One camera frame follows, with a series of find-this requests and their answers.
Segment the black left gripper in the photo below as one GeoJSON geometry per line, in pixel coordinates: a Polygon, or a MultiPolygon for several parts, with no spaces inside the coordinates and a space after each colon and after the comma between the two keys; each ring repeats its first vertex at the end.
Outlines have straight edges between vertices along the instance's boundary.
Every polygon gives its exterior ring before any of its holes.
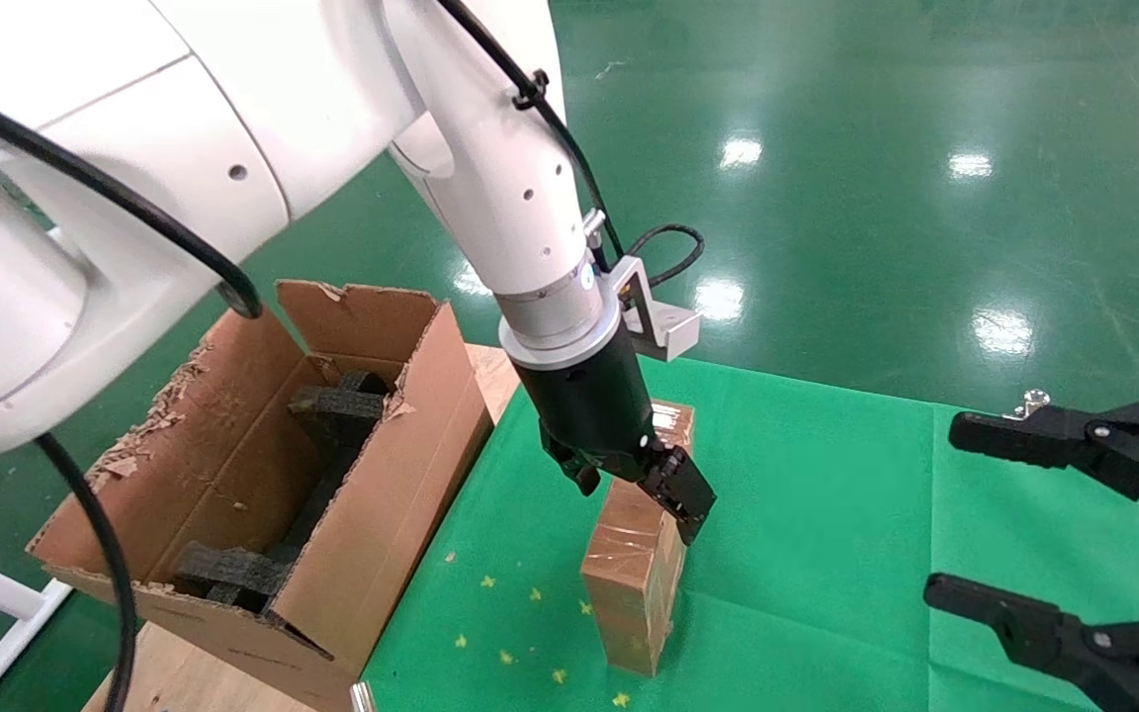
{"type": "Polygon", "coordinates": [[[541,445],[582,496],[601,475],[637,484],[677,522],[691,547],[716,504],[685,447],[659,445],[650,393],[623,324],[592,355],[558,369],[515,365],[541,425],[541,445]]]}

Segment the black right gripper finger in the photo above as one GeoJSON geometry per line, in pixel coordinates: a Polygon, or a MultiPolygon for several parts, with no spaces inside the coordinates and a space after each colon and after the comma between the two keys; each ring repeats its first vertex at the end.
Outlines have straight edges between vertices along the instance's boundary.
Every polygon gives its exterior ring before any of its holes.
{"type": "Polygon", "coordinates": [[[944,573],[927,576],[923,601],[990,628],[1013,664],[1076,686],[1099,711],[1139,711],[1139,621],[1089,625],[1056,604],[944,573]]]}
{"type": "Polygon", "coordinates": [[[1139,401],[1107,411],[1040,406],[1022,416],[954,414],[954,449],[995,459],[1073,468],[1139,504],[1139,401]]]}

